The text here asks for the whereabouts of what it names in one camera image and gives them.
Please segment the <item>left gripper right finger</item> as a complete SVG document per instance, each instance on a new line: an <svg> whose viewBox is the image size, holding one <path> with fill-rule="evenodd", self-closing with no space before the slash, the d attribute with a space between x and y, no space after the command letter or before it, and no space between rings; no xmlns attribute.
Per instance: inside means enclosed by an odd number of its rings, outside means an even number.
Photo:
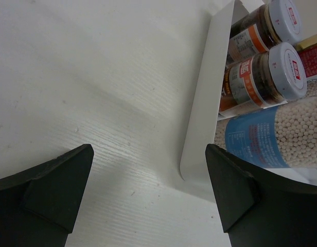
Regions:
<svg viewBox="0 0 317 247"><path fill-rule="evenodd" d="M205 150L232 246L317 246L317 186L277 175L214 144Z"/></svg>

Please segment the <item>white bead jar grey lid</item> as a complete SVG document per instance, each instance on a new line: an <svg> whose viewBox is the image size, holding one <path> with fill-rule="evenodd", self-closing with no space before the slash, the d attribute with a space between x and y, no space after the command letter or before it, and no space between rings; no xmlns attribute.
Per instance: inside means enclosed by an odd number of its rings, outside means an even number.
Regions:
<svg viewBox="0 0 317 247"><path fill-rule="evenodd" d="M219 121L214 144L262 168L317 168L317 82L301 100Z"/></svg>

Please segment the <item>tall clear red-label bottle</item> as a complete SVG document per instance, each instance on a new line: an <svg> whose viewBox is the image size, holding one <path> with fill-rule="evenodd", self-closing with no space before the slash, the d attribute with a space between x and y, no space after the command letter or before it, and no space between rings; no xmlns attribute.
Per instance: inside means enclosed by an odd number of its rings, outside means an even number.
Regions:
<svg viewBox="0 0 317 247"><path fill-rule="evenodd" d="M305 69L308 82L317 82L317 34L295 46Z"/></svg>

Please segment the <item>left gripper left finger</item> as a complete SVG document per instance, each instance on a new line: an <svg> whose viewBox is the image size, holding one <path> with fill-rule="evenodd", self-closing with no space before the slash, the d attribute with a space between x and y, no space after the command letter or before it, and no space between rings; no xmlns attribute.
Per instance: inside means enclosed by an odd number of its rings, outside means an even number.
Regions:
<svg viewBox="0 0 317 247"><path fill-rule="evenodd" d="M94 157L83 144L0 179L0 246L65 246Z"/></svg>

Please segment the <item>sauce jar grey lid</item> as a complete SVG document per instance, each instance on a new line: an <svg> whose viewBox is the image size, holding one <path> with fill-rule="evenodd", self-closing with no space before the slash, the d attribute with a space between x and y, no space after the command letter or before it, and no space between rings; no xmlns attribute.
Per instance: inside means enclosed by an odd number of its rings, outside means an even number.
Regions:
<svg viewBox="0 0 317 247"><path fill-rule="evenodd" d="M219 114L232 117L303 98L305 69L295 48L286 42L225 70Z"/></svg>
<svg viewBox="0 0 317 247"><path fill-rule="evenodd" d="M303 38L301 18L293 1L270 1L231 26L226 64L231 65L287 42Z"/></svg>

